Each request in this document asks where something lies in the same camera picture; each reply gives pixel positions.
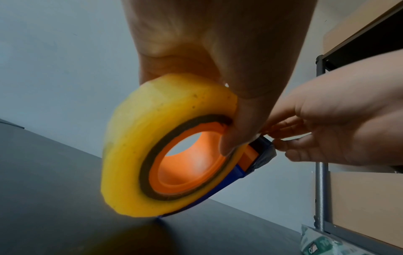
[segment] black table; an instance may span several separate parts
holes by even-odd
[[[213,200],[164,219],[118,215],[100,176],[100,158],[0,123],[0,254],[300,254],[299,233]]]

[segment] person's right hand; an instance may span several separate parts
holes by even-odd
[[[263,131],[291,161],[402,165],[403,50],[301,85],[279,99]]]

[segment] tape roll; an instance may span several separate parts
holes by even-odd
[[[191,74],[149,81],[116,108],[107,128],[101,192],[116,212],[149,217],[180,210],[216,187],[246,146],[223,157],[218,142],[235,114],[225,86]],[[166,156],[200,133],[189,149]]]

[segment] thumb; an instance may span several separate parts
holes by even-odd
[[[238,106],[232,124],[220,140],[220,153],[229,155],[234,149],[259,137],[259,131],[267,120],[271,100],[262,97],[255,99],[238,98]]]

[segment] hand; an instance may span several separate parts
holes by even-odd
[[[123,0],[140,83],[194,73],[238,96],[220,152],[248,143],[286,86],[316,0]]]
[[[403,50],[301,85],[278,101],[264,130],[291,161],[402,165]]]

